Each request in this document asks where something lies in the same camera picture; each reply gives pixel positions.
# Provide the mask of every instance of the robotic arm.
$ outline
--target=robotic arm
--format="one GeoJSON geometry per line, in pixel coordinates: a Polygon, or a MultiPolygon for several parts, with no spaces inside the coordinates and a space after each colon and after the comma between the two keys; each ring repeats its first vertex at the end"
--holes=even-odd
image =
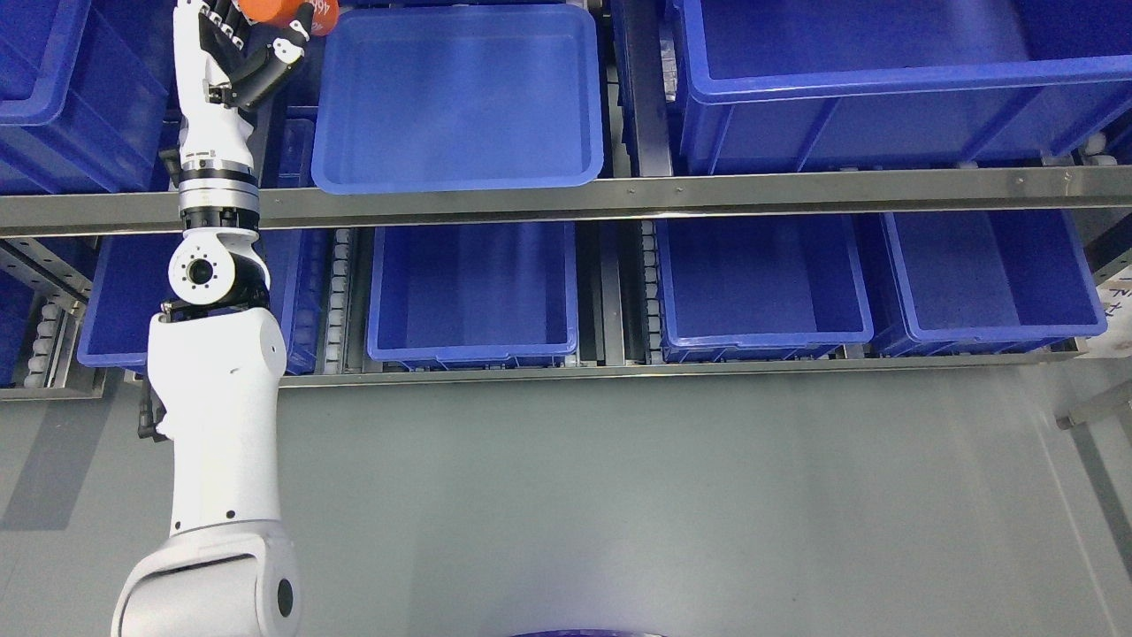
{"type": "Polygon", "coordinates": [[[178,0],[173,10],[185,119],[166,164],[185,232],[168,270],[178,298],[149,325],[148,380],[165,414],[147,406],[139,427],[173,441],[173,511],[169,540],[122,588],[112,637],[298,634],[302,595],[275,450],[286,352],[254,249],[259,189],[247,145],[254,111],[301,63],[316,24],[333,27],[325,0],[291,5],[293,19],[246,60],[250,23],[235,2],[178,0]]]}

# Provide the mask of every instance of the metal shelf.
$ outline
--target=metal shelf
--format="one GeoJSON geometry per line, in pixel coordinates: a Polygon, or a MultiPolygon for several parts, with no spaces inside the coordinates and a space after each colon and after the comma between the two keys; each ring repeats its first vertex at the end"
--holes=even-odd
{"type": "MultiPolygon", "coordinates": [[[[332,386],[658,378],[844,371],[951,369],[1052,363],[1078,356],[1083,342],[1054,351],[1017,355],[875,359],[859,348],[840,350],[816,361],[760,363],[649,364],[658,362],[644,282],[641,222],[691,215],[817,214],[963,209],[1132,208],[1132,166],[1074,165],[1071,158],[1024,167],[946,167],[860,170],[821,173],[672,177],[667,104],[661,77],[659,28],[653,0],[623,0],[600,16],[606,43],[607,88],[618,91],[632,117],[631,175],[604,178],[576,188],[480,190],[336,196],[317,188],[275,189],[263,183],[261,226],[366,227],[419,223],[580,221],[578,283],[583,343],[575,364],[540,370],[400,372],[369,362],[365,354],[365,310],[369,270],[367,232],[350,250],[349,313],[345,343],[333,373],[285,378],[284,388],[332,386]],[[609,50],[616,48],[618,70],[609,50]]],[[[616,112],[610,98],[607,112],[616,112]]],[[[280,104],[260,111],[257,162],[271,165],[277,148],[280,104]]],[[[614,148],[607,118],[607,150],[614,148]]],[[[175,192],[0,196],[0,239],[178,232],[175,192]]],[[[1132,219],[1117,222],[1087,247],[1095,272],[1108,272],[1132,258],[1132,219]]],[[[0,401],[101,396],[102,373],[74,363],[66,387],[0,390],[0,401]]]]}
{"type": "MultiPolygon", "coordinates": [[[[1132,206],[1132,165],[599,179],[576,188],[394,195],[265,189],[261,226],[1132,206]]],[[[179,232],[177,192],[0,197],[0,238],[179,232]]]]}

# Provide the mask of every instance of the stainless steel beam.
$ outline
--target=stainless steel beam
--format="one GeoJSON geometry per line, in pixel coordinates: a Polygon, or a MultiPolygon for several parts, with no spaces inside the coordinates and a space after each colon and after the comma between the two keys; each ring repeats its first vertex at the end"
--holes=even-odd
{"type": "MultiPolygon", "coordinates": [[[[264,227],[687,215],[1132,206],[1132,166],[599,179],[576,188],[393,195],[260,192],[264,227]]],[[[175,192],[0,197],[0,236],[175,232],[175,192]]]]}
{"type": "Polygon", "coordinates": [[[492,381],[551,381],[567,379],[624,379],[702,377],[717,375],[782,375],[813,372],[882,372],[941,370],[1054,363],[1077,358],[1080,345],[1069,352],[927,356],[909,359],[829,359],[817,361],[766,361],[749,363],[696,363],[680,365],[626,365],[547,368],[530,370],[453,370],[446,372],[383,372],[323,377],[285,377],[283,388],[393,386],[404,384],[470,384],[492,381]]]}

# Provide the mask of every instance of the empty blue bin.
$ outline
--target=empty blue bin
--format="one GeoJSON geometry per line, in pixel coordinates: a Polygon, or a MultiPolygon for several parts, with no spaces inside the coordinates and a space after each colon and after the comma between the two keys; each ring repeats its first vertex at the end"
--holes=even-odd
{"type": "Polygon", "coordinates": [[[672,0],[695,174],[1065,155],[1132,105],[1112,0],[672,0]]]}
{"type": "Polygon", "coordinates": [[[877,354],[1024,353],[1105,332],[1064,210],[885,213],[858,225],[877,354]]]}
{"type": "Polygon", "coordinates": [[[0,388],[12,384],[32,312],[32,287],[0,272],[0,388]]]}
{"type": "Polygon", "coordinates": [[[598,71],[593,18],[574,6],[355,9],[327,36],[315,182],[581,186],[604,161],[598,71]]]}
{"type": "Polygon", "coordinates": [[[379,227],[368,350],[409,370],[546,368],[577,350],[573,223],[379,227]]]}
{"type": "Polygon", "coordinates": [[[873,337],[848,216],[655,226],[664,361],[818,358],[873,337]]]}
{"type": "Polygon", "coordinates": [[[172,79],[174,2],[8,2],[0,193],[144,190],[172,79]]]}
{"type": "MultiPolygon", "coordinates": [[[[331,233],[261,233],[272,273],[271,309],[283,330],[291,375],[315,370],[331,233]]],[[[103,241],[79,338],[79,363],[145,373],[149,320],[162,301],[175,298],[165,270],[180,242],[180,234],[126,234],[103,241]]]]}

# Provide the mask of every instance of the orange object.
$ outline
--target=orange object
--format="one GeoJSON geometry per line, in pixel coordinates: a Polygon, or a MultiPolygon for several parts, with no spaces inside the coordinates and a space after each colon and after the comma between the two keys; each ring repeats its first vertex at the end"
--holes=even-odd
{"type": "Polygon", "coordinates": [[[299,6],[303,2],[315,6],[312,35],[326,35],[338,24],[337,0],[240,0],[240,9],[245,16],[257,23],[282,27],[294,19],[299,6]]]}

